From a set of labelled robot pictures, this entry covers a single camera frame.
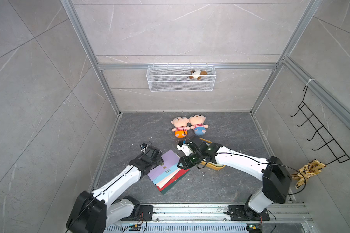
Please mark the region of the purple envelope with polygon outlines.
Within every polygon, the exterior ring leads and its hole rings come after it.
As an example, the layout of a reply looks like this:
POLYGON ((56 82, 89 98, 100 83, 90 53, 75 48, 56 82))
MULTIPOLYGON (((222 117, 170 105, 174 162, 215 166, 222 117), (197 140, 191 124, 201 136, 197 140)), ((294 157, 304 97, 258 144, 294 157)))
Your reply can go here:
POLYGON ((172 166, 178 166, 179 156, 172 150, 169 150, 163 154, 161 158, 163 159, 163 165, 157 166, 148 173, 148 177, 152 182, 168 168, 172 166))

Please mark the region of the yellow plastic storage box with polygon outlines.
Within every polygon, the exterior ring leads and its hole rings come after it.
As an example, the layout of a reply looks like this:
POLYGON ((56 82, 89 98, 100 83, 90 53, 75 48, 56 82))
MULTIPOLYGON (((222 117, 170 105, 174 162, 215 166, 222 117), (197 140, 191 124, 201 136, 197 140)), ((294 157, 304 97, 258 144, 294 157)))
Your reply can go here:
MULTIPOLYGON (((207 145, 212 143, 211 141, 208 141, 208 140, 203 139, 203 138, 200 138, 200 140, 204 141, 207 145)), ((223 169, 225 167, 225 165, 215 164, 215 163, 212 163, 212 162, 209 162, 209 163, 201 162, 201 165, 205 166, 207 168, 216 170, 216 171, 219 171, 219 170, 221 170, 221 169, 223 169)))

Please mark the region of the light blue envelope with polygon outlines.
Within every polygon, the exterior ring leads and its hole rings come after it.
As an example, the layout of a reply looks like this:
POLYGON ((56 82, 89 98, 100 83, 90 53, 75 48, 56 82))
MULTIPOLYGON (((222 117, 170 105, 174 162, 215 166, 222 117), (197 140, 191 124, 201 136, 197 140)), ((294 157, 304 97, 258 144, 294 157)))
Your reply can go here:
POLYGON ((162 180, 165 180, 167 177, 169 177, 170 175, 175 175, 176 173, 178 173, 181 169, 179 169, 177 166, 172 166, 170 168, 168 168, 167 170, 165 170, 161 175, 159 175, 157 178, 155 178, 153 180, 153 183, 155 185, 157 185, 158 183, 160 183, 162 180))

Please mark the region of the red envelope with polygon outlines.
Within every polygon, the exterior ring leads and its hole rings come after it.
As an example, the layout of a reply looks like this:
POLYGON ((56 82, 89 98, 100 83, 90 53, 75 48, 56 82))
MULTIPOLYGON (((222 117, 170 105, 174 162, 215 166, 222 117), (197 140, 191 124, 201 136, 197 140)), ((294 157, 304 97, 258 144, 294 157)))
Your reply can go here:
POLYGON ((165 194, 166 192, 168 192, 172 187, 174 187, 177 182, 179 182, 186 174, 184 174, 181 178, 179 178, 178 180, 176 180, 175 182, 173 182, 172 184, 170 184, 166 189, 160 191, 161 194, 165 194))

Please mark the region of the cream white envelope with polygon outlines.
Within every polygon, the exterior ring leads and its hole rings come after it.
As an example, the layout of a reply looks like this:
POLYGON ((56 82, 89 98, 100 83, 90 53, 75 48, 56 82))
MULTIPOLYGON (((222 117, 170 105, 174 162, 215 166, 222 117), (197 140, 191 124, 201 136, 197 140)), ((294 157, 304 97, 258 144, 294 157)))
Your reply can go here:
POLYGON ((170 184, 181 178, 184 174, 188 173, 189 170, 181 170, 178 173, 176 173, 166 184, 164 184, 162 187, 157 186, 159 191, 162 191, 166 189, 170 184))

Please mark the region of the pink envelope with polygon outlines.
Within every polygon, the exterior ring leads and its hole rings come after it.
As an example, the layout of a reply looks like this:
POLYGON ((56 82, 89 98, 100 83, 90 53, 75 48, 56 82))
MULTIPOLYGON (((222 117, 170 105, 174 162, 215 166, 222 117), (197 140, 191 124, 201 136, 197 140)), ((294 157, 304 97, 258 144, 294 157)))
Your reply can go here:
POLYGON ((169 174, 167 177, 165 177, 164 179, 161 180, 157 180, 154 182, 154 184, 159 187, 162 188, 164 187, 176 174, 178 174, 180 171, 182 171, 182 169, 177 169, 176 171, 174 171, 173 173, 169 174))

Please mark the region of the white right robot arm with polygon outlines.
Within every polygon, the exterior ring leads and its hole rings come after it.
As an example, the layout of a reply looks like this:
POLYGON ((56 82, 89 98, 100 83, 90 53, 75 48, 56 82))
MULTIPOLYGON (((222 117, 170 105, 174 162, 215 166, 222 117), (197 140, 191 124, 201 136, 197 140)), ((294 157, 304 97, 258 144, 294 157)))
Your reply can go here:
POLYGON ((289 167, 275 156, 269 159, 249 156, 218 143, 206 142, 197 136, 180 141, 177 149, 184 153, 178 163, 180 169, 214 163, 240 170, 262 182, 262 187, 248 197, 243 207, 229 209, 230 216, 249 220, 263 217, 268 213, 268 206, 273 203, 284 204, 290 195, 292 178, 289 167))

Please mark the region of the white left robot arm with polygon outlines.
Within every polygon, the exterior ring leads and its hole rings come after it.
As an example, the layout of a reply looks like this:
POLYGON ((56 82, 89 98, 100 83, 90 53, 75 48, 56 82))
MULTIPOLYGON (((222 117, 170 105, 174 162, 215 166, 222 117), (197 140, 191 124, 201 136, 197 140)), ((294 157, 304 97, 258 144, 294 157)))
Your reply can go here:
POLYGON ((142 144, 141 150, 115 178, 92 192, 79 194, 66 222, 67 232, 102 233, 106 226, 117 221, 142 216, 139 201, 130 196, 118 200, 129 187, 163 164, 160 149, 142 144))

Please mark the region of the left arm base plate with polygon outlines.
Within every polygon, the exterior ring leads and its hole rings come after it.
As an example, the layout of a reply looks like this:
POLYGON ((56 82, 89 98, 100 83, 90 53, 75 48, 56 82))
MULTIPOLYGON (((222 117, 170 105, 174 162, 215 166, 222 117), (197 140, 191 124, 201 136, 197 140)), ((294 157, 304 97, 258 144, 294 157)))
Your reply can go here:
POLYGON ((141 217, 144 217, 144 221, 151 221, 154 213, 153 205, 140 205, 139 207, 134 207, 133 213, 121 221, 141 221, 141 217))

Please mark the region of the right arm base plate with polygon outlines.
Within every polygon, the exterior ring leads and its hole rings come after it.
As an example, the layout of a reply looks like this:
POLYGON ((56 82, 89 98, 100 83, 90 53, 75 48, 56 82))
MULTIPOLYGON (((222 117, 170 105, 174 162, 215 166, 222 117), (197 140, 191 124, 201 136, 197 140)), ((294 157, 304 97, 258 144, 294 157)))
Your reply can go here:
POLYGON ((232 221, 269 221, 269 213, 265 208, 261 213, 256 213, 250 209, 245 210, 244 205, 229 205, 227 209, 232 221))

